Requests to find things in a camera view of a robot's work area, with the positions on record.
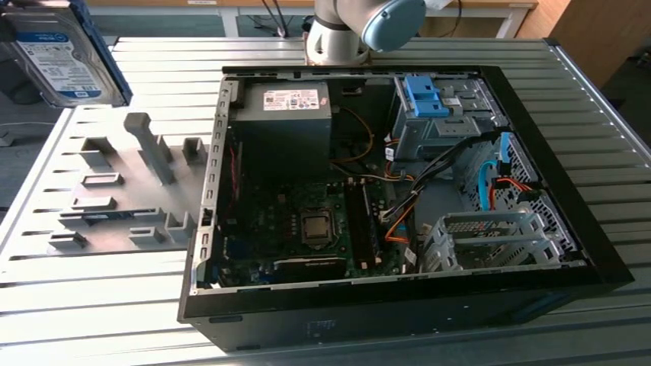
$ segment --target desk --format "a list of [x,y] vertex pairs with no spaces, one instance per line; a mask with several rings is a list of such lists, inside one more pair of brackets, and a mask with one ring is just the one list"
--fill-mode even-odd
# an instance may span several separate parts
[[[190,0],[187,6],[161,6],[185,5],[186,2],[179,0],[89,0],[87,3],[94,15],[219,15],[225,22],[227,37],[239,37],[238,16],[269,15],[261,0]],[[315,13],[314,0],[281,0],[279,4],[286,16],[306,16]],[[514,38],[527,11],[537,8],[537,5],[538,0],[463,0],[463,16],[503,18],[497,37]],[[457,7],[458,3],[453,2],[441,11],[429,11],[427,17],[454,18],[458,15]]]
[[[302,65],[302,47],[278,38],[123,38],[114,57],[135,92],[123,109],[149,112],[166,138],[210,136],[222,67]],[[503,68],[637,282],[522,326],[227,355],[177,322],[183,250],[48,256],[56,210],[89,168],[64,153],[98,128],[122,126],[110,109],[81,108],[63,112],[0,226],[3,364],[651,364],[651,158],[565,52],[541,40],[422,38],[374,60]]]

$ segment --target hard drive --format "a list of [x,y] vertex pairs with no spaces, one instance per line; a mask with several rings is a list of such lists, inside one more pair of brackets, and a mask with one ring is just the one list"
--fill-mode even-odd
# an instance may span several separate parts
[[130,86],[83,1],[0,0],[0,34],[51,105],[130,103]]

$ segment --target blue hard drive label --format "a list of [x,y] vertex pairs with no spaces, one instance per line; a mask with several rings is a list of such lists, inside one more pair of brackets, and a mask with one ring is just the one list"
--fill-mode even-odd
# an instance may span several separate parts
[[20,32],[16,43],[59,94],[68,98],[97,98],[99,82],[79,61],[71,39],[59,32]]

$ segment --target motherboard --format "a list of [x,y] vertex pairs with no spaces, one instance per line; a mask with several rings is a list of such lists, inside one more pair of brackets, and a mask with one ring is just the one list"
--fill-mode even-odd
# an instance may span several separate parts
[[223,285],[399,273],[401,247],[379,238],[387,189],[373,178],[247,187],[226,224]]

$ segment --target orange wire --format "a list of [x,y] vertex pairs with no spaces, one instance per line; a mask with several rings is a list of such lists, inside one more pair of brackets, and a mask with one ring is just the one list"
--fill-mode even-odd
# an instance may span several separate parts
[[402,220],[403,220],[403,219],[407,217],[407,214],[409,214],[409,213],[410,213],[410,211],[414,209],[414,206],[415,206],[415,205],[417,205],[417,202],[414,202],[414,203],[411,204],[411,206],[409,206],[409,207],[405,209],[403,214],[401,215],[401,217],[398,217],[398,220],[397,220],[397,222],[394,223],[394,225],[391,226],[391,229],[389,229],[389,231],[387,231],[387,235],[385,235],[385,240],[395,240],[395,239],[399,239],[399,240],[401,240],[401,239],[402,239],[402,240],[407,241],[407,239],[406,239],[406,238],[399,238],[399,237],[397,237],[397,236],[393,236],[393,234],[394,234],[394,231],[397,231],[398,225],[401,225]]
[[355,160],[359,160],[365,156],[367,156],[369,153],[371,152],[371,150],[374,149],[374,132],[371,131],[371,127],[369,126],[367,121],[362,117],[359,117],[359,114],[357,114],[347,107],[341,107],[341,109],[343,111],[347,111],[349,113],[351,113],[354,115],[355,119],[358,119],[359,123],[365,126],[366,133],[369,133],[369,145],[366,146],[367,148],[366,148],[365,152],[362,154],[359,154],[358,156],[354,156],[353,158],[333,159],[331,162],[354,162]]
[[495,187],[491,185],[491,192],[489,193],[489,198],[491,199],[491,210],[495,209]]
[[[390,166],[391,166],[391,162],[387,162],[387,165],[385,166],[385,178],[399,179],[401,178],[399,175],[391,175],[391,172],[389,171]],[[405,177],[407,178],[409,181],[414,180],[413,175],[407,174]]]
[[498,178],[498,181],[507,181],[513,185],[515,185],[522,191],[531,191],[531,187],[525,183],[519,183],[514,178]]

